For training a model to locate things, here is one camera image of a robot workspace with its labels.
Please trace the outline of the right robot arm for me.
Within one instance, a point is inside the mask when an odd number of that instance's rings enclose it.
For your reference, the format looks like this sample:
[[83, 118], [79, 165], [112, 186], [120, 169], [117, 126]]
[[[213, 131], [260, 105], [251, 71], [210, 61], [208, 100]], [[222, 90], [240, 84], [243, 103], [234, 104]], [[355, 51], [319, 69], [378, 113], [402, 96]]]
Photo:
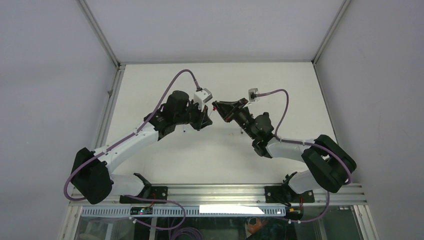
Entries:
[[226, 122], [236, 122], [253, 140], [254, 151], [265, 158], [284, 158], [303, 162], [307, 170], [286, 175], [283, 183], [266, 194], [275, 202], [290, 205], [302, 194], [322, 188], [337, 193], [352, 181], [357, 163], [332, 138], [321, 134], [311, 141], [280, 138], [274, 133], [274, 126], [268, 112], [253, 116], [248, 100], [214, 101], [214, 109]]

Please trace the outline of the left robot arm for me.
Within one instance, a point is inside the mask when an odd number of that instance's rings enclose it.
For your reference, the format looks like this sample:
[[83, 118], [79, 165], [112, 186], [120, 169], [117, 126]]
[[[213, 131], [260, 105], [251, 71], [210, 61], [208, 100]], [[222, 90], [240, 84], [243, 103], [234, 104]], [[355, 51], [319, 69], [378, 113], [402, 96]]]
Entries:
[[212, 125], [206, 105], [212, 93], [201, 88], [192, 99], [180, 90], [173, 91], [165, 103], [159, 103], [141, 123], [120, 140], [89, 150], [80, 149], [74, 160], [67, 184], [72, 184], [82, 199], [95, 205], [109, 196], [131, 196], [138, 203], [145, 203], [151, 196], [151, 183], [139, 173], [115, 174], [124, 161], [149, 145], [175, 131], [178, 125], [190, 125], [200, 131]]

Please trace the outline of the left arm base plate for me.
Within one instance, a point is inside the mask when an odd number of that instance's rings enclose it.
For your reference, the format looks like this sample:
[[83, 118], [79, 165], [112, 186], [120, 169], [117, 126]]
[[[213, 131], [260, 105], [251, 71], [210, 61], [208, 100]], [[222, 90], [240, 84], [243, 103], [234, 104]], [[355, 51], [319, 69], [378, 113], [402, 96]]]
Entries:
[[136, 195], [137, 198], [143, 198], [146, 200], [137, 200], [134, 197], [128, 197], [127, 195], [121, 195], [119, 197], [120, 204], [164, 204], [164, 202], [158, 202], [158, 200], [167, 200], [168, 187], [167, 186], [150, 186], [146, 190], [143, 189], [141, 193]]

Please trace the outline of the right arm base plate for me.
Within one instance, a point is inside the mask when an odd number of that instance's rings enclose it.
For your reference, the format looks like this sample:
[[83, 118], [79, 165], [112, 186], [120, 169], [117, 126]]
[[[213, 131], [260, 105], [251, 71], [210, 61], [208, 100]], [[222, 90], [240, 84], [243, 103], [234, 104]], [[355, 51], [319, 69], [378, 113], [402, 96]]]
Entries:
[[264, 187], [265, 202], [281, 204], [314, 203], [315, 196], [312, 190], [298, 194], [282, 185], [267, 185]]

